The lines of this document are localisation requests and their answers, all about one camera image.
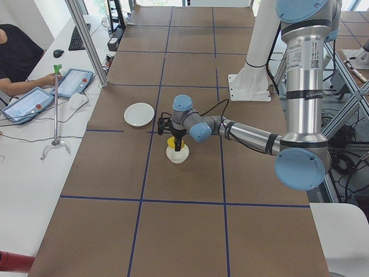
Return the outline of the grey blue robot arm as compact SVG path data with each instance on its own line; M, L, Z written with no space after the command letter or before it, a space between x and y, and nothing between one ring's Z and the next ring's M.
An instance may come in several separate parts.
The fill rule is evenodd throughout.
M262 1L244 67L228 77L233 101L267 101L268 61L277 38L286 44L287 131L280 136L223 116L201 116L192 99L178 95L173 114L158 129L169 130L175 150L182 137L203 142L212 134L234 140L254 151L274 155L278 179L296 190L319 186L329 171L327 138L321 132L323 45L337 37L340 1Z

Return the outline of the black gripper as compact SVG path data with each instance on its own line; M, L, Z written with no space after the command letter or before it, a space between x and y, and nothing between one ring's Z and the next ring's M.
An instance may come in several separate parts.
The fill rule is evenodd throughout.
M187 134L186 129L178 130L178 129L172 129L171 130L172 135L174 136L175 140L175 151L179 152L182 149L182 138Z

